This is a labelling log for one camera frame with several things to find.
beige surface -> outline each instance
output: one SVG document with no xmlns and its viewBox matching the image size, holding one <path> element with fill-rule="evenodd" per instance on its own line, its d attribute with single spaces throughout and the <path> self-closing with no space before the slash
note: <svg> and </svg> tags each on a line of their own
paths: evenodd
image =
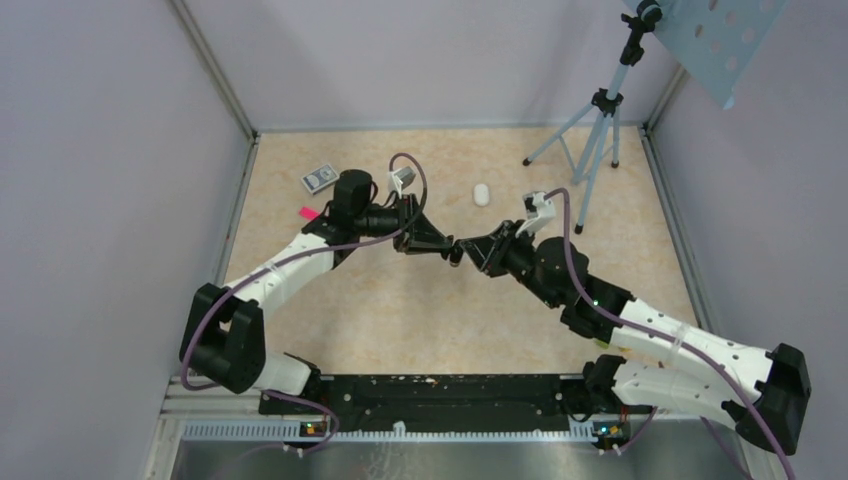
<svg viewBox="0 0 848 480">
<path fill-rule="evenodd" d="M 414 155 L 429 182 L 425 214 L 445 234 L 487 234 L 524 216 L 521 195 L 566 185 L 573 218 L 585 182 L 554 145 L 530 167 L 520 160 L 552 129 L 420 130 L 263 135 L 238 228 L 228 280 L 285 247 L 305 221 L 301 206 L 321 210 L 331 189 L 315 197 L 300 176 L 329 162 L 337 170 L 371 172 L 385 198 L 392 154 Z M 567 137 L 579 155 L 586 129 Z M 574 239 L 590 271 L 631 290 L 680 320 L 694 315 L 635 128 L 622 130 L 621 167 L 604 165 L 586 228 Z M 486 183 L 491 204 L 473 204 Z M 415 188 L 420 188 L 417 179 Z M 557 208 L 561 211 L 560 200 Z M 562 220 L 541 238 L 562 235 Z M 579 372 L 605 351 L 571 333 L 510 276 L 490 279 L 470 262 L 451 268 L 436 255 L 409 257 L 391 245 L 359 249 L 339 268 L 308 284 L 272 319 L 267 343 L 331 373 Z"/>
</svg>

black clamp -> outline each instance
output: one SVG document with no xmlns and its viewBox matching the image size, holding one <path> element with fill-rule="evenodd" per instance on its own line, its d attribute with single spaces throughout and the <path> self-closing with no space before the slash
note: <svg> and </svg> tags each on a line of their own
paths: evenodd
<svg viewBox="0 0 848 480">
<path fill-rule="evenodd" d="M 615 110 L 621 105 L 621 102 L 624 101 L 624 95 L 620 93 L 616 95 L 614 99 L 610 100 L 607 98 L 608 92 L 609 90 L 606 88 L 601 88 L 597 93 L 595 93 L 595 95 L 592 96 L 592 105 L 598 107 L 605 117 L 615 115 Z"/>
<path fill-rule="evenodd" d="M 617 355 L 601 355 L 595 362 L 586 362 L 583 366 L 583 379 L 593 404 L 618 404 L 618 398 L 612 391 L 615 386 L 615 374 L 618 367 L 627 362 Z"/>
<path fill-rule="evenodd" d="M 630 37 L 627 39 L 627 44 L 621 52 L 619 62 L 622 65 L 635 66 L 642 55 L 645 54 L 645 49 L 640 43 L 642 37 L 646 33 L 651 33 L 657 28 L 657 23 L 662 20 L 662 8 L 655 0 L 644 0 L 636 9 L 636 16 L 621 15 L 621 21 L 630 27 Z"/>
<path fill-rule="evenodd" d="M 767 380 L 755 385 L 762 395 L 754 402 L 754 407 L 783 451 L 794 455 L 812 392 L 807 361 L 803 352 L 785 343 L 767 352 L 766 357 L 772 361 L 772 367 Z M 721 408 L 736 422 L 735 430 L 739 436 L 774 453 L 774 448 L 747 408 L 730 400 L 723 402 Z"/>
<path fill-rule="evenodd" d="M 559 320 L 567 325 L 569 330 L 583 338 L 600 340 L 609 344 L 613 331 L 621 328 L 621 325 L 598 313 L 595 305 L 614 315 L 620 315 L 627 302 L 635 300 L 635 297 L 629 291 L 594 275 L 587 274 L 585 280 L 581 281 L 586 287 L 586 292 L 593 299 L 594 305 L 590 305 L 578 295 L 576 303 L 563 310 Z"/>
<path fill-rule="evenodd" d="M 207 283 L 194 294 L 180 360 L 185 358 L 200 321 L 227 290 Z M 230 325 L 229 330 L 222 328 L 226 324 Z M 265 368 L 265 323 L 256 300 L 228 298 L 203 329 L 188 365 L 233 393 L 252 387 Z"/>
</svg>

tripod leg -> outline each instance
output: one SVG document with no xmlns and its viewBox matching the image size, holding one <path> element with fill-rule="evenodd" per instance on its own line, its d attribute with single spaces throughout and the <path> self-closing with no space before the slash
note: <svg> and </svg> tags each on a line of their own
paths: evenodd
<svg viewBox="0 0 848 480">
<path fill-rule="evenodd" d="M 577 185 L 585 178 L 583 172 L 589 164 L 589 157 L 592 156 L 592 152 L 595 150 L 595 144 L 598 143 L 598 136 L 601 134 L 601 126 L 603 125 L 605 118 L 607 117 L 605 117 L 603 113 L 599 113 L 598 118 L 595 119 L 595 125 L 592 127 L 592 132 L 589 133 L 589 139 L 586 140 L 586 147 L 583 148 L 583 153 L 580 155 L 580 163 L 577 164 L 574 176 L 571 177 L 572 185 Z"/>
<path fill-rule="evenodd" d="M 589 198 L 592 196 L 592 188 L 595 186 L 595 176 L 598 173 L 598 167 L 604 160 L 604 143 L 607 139 L 607 131 L 610 127 L 610 117 L 603 116 L 601 120 L 600 138 L 598 146 L 595 149 L 595 163 L 592 164 L 592 171 L 589 172 L 589 184 L 586 185 L 586 193 L 583 195 L 583 205 L 580 207 L 580 217 L 577 219 L 577 225 L 574 227 L 574 233 L 580 234 L 583 232 L 583 225 L 586 222 L 586 212 L 589 210 Z"/>
<path fill-rule="evenodd" d="M 612 168 L 618 168 L 618 144 L 619 136 L 618 129 L 621 124 L 621 109 L 615 109 L 615 116 L 612 117 Z"/>
<path fill-rule="evenodd" d="M 565 125 L 560 127 L 560 129 L 557 130 L 557 132 L 555 134 L 551 135 L 551 138 L 549 138 L 547 141 L 545 141 L 545 143 L 543 143 L 541 147 L 536 149 L 536 151 L 533 152 L 529 157 L 525 158 L 524 161 L 521 162 L 522 165 L 524 165 L 526 167 L 527 165 L 530 165 L 531 163 L 533 163 L 533 160 L 536 160 L 536 157 L 541 155 L 542 152 L 547 150 L 548 147 L 550 147 L 554 142 L 556 142 L 557 138 L 562 137 L 562 135 L 565 133 L 566 130 L 573 127 L 577 122 L 580 121 L 581 118 L 585 117 L 586 114 L 589 113 L 590 110 L 592 110 L 592 104 L 591 103 L 589 103 L 588 105 L 583 107 L 583 109 L 580 110 L 579 112 L 577 112 L 576 115 L 571 117 L 568 120 L 568 122 L 565 123 Z"/>
</svg>

white wall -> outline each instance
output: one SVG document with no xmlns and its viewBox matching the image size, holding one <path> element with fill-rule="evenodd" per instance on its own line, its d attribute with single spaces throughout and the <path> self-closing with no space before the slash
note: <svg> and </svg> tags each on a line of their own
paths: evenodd
<svg viewBox="0 0 848 480">
<path fill-rule="evenodd" d="M 789 2 L 733 109 L 690 81 L 657 132 L 721 330 L 807 356 L 800 479 L 846 466 L 847 23 L 844 1 Z"/>
<path fill-rule="evenodd" d="M 166 2 L 2 2 L 0 45 L 0 476 L 136 478 L 246 140 Z"/>
<path fill-rule="evenodd" d="M 259 130 L 561 123 L 606 87 L 621 0 L 189 0 Z M 625 84 L 643 121 L 675 63 L 652 36 Z"/>
</svg>

tripod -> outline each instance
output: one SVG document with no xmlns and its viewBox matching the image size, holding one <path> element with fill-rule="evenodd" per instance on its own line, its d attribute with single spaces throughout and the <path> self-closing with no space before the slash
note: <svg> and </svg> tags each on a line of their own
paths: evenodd
<svg viewBox="0 0 848 480">
<path fill-rule="evenodd" d="M 598 173 L 598 168 L 601 161 L 609 153 L 609 150 L 604 151 L 604 146 L 609 132 L 610 124 L 612 124 L 612 168 L 618 168 L 618 144 L 619 144 L 619 124 L 620 114 L 619 106 L 621 106 L 624 96 L 619 93 L 621 86 L 624 84 L 624 78 L 631 67 L 635 66 L 645 50 L 640 45 L 642 37 L 646 33 L 653 32 L 657 22 L 662 20 L 662 9 L 657 4 L 656 0 L 644 0 L 636 9 L 636 16 L 630 17 L 622 14 L 621 20 L 630 28 L 630 37 L 627 39 L 627 44 L 621 52 L 619 59 L 620 65 L 615 71 L 615 76 L 610 83 L 609 88 L 601 88 L 592 96 L 592 101 L 583 107 L 576 115 L 565 123 L 556 133 L 554 133 L 545 143 L 542 144 L 529 157 L 525 158 L 522 164 L 528 166 L 533 163 L 539 155 L 548 149 L 553 143 L 559 140 L 565 151 L 565 157 L 568 159 L 568 164 L 571 166 L 571 171 L 574 176 L 571 178 L 571 184 L 577 185 L 585 179 L 589 183 L 586 186 L 586 194 L 583 197 L 583 205 L 580 207 L 580 216 L 577 218 L 577 225 L 574 227 L 574 233 L 580 234 L 583 232 L 583 225 L 586 222 L 586 212 L 589 210 L 589 197 L 592 196 L 592 188 L 595 185 L 595 175 Z M 580 119 L 586 116 L 593 107 L 598 107 L 600 113 L 595 119 L 595 124 L 592 127 L 592 132 L 589 134 L 589 139 L 586 141 L 586 147 L 580 155 L 580 162 L 574 165 L 574 160 L 571 158 L 571 152 L 565 144 L 562 136 L 565 132 L 577 124 Z M 589 164 L 589 159 L 594 153 L 594 163 L 589 173 L 586 174 L 586 167 Z"/>
</svg>

